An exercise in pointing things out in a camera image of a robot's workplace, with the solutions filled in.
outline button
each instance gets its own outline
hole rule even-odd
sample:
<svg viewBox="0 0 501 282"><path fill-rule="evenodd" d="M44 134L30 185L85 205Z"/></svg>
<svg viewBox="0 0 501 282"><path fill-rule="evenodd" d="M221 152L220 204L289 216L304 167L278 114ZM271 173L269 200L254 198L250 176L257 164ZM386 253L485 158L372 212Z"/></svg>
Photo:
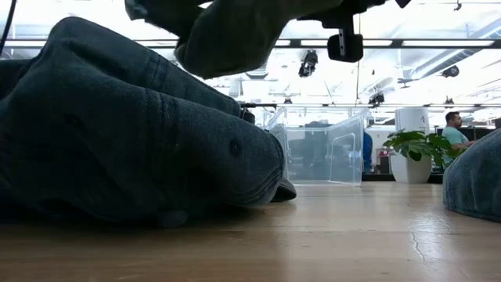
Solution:
<svg viewBox="0 0 501 282"><path fill-rule="evenodd" d="M242 154L242 147L236 139L229 142L229 151L234 157L239 157Z"/></svg>

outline wooden table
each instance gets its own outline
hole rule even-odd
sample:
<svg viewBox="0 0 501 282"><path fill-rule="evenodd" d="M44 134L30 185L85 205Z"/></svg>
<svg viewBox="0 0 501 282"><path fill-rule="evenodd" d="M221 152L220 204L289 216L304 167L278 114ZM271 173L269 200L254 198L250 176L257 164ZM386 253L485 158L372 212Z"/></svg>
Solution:
<svg viewBox="0 0 501 282"><path fill-rule="evenodd" d="M178 230L0 226L0 281L501 281L501 225L446 211L440 186L298 193Z"/></svg>

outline fluorescent light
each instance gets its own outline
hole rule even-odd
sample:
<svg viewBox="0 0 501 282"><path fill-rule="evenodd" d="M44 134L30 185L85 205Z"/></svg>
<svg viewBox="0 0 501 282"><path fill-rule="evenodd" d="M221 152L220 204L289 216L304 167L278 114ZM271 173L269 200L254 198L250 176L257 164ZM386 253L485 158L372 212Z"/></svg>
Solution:
<svg viewBox="0 0 501 282"><path fill-rule="evenodd" d="M453 108L457 108L457 107L475 107L477 106L475 104L430 104L429 106L427 105L427 107L438 107L438 108L441 108L441 107L450 107L452 110Z"/></svg>
<svg viewBox="0 0 501 282"><path fill-rule="evenodd" d="M290 40L277 40L275 46L288 46L290 45Z"/></svg>
<svg viewBox="0 0 501 282"><path fill-rule="evenodd" d="M301 40L301 46L327 46L327 40Z"/></svg>
<svg viewBox="0 0 501 282"><path fill-rule="evenodd" d="M389 46L392 40L364 40L364 46Z"/></svg>
<svg viewBox="0 0 501 282"><path fill-rule="evenodd" d="M43 41L32 41L32 40L7 40L5 42L6 48L33 48L33 47L43 47L45 45L45 40Z"/></svg>
<svg viewBox="0 0 501 282"><path fill-rule="evenodd" d="M381 104L379 107L422 107L423 104Z"/></svg>
<svg viewBox="0 0 501 282"><path fill-rule="evenodd" d="M485 47L494 43L493 40L404 40L402 46L406 47Z"/></svg>

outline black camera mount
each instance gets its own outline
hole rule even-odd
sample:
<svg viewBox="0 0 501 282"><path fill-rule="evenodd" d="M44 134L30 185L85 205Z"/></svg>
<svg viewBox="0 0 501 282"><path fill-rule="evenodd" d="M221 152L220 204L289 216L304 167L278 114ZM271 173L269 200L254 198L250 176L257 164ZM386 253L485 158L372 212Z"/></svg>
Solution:
<svg viewBox="0 0 501 282"><path fill-rule="evenodd" d="M367 9L383 5L387 0L344 0L338 7L303 16L297 20L318 20L323 28L336 28L339 34L333 35L327 42L331 60L355 63L363 58L363 36L356 34L353 16L364 13ZM411 0L396 0L404 8Z"/></svg>

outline green leaves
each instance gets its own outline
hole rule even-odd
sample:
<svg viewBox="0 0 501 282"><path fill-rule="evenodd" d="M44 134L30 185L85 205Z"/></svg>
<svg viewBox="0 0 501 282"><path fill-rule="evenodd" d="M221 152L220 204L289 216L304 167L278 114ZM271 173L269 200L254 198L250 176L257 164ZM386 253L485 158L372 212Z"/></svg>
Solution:
<svg viewBox="0 0 501 282"><path fill-rule="evenodd" d="M454 150L444 136L435 133L426 135L421 131L393 132L383 146L392 146L395 152L414 161L421 161L423 156L432 157L438 166L444 164L444 155L455 159L464 152L464 150Z"/></svg>

